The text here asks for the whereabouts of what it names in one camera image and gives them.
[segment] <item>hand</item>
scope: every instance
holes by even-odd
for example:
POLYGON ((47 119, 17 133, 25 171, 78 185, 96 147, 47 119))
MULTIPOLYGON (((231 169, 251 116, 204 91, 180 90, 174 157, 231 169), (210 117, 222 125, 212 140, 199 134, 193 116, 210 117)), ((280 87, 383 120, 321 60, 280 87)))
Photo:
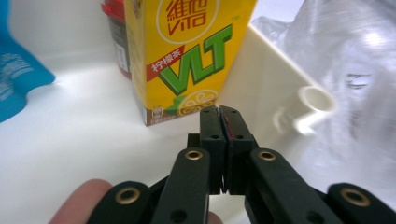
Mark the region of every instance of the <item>hand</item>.
MULTIPOLYGON (((85 182, 70 195, 52 218, 50 224, 87 223, 93 209, 111 187, 105 180, 93 179, 85 182)), ((209 212, 207 223, 221 224, 222 222, 216 214, 209 212)))

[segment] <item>yellow juice box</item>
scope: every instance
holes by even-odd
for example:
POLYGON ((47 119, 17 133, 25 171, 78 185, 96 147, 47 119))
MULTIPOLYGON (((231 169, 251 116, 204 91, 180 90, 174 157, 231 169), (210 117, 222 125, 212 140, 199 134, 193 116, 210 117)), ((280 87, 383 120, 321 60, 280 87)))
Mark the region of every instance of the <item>yellow juice box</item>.
POLYGON ((256 0, 124 0, 131 73, 146 125, 213 105, 256 0))

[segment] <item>blue plastic bag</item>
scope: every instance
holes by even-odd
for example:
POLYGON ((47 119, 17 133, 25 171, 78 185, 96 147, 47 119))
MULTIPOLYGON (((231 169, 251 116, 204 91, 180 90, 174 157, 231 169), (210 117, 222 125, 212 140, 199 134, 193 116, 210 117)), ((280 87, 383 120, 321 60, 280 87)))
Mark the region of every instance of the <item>blue plastic bag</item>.
POLYGON ((55 77, 8 30, 9 1, 0 1, 0 122, 22 111, 28 91, 53 82, 55 77))

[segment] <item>lemon illustration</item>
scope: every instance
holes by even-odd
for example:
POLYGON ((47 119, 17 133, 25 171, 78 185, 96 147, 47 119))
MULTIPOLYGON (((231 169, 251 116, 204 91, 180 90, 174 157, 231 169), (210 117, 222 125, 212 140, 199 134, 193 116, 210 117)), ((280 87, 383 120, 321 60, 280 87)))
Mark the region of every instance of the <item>lemon illustration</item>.
POLYGON ((218 93, 212 90, 195 91, 184 97, 178 106, 177 113, 180 116, 188 115, 200 111, 202 108, 214 105, 218 93))

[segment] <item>white surface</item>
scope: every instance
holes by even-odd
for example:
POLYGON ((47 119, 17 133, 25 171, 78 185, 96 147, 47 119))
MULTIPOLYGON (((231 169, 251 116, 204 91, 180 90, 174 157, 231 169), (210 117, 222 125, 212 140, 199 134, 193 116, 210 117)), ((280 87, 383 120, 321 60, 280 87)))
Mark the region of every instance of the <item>white surface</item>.
MULTIPOLYGON (((187 134, 199 132, 198 114, 144 126, 132 85, 117 67, 100 3, 12 1, 12 33, 57 79, 30 92, 28 106, 0 124, 0 223, 48 222, 69 194, 91 178, 152 185, 169 174, 187 134)), ((285 21, 299 7, 293 0, 264 3, 268 7, 262 1, 259 6, 269 17, 282 7, 277 16, 285 21)), ((244 108, 243 101, 227 92, 243 91, 241 97, 265 107, 257 96, 271 93, 276 85, 266 90, 247 86, 254 79, 235 85, 236 76, 237 70, 219 102, 239 109, 255 133, 262 118, 259 108, 244 108)), ((285 81, 293 88, 304 84, 285 81)), ((225 223, 248 222, 241 197, 212 197, 210 210, 225 223)))

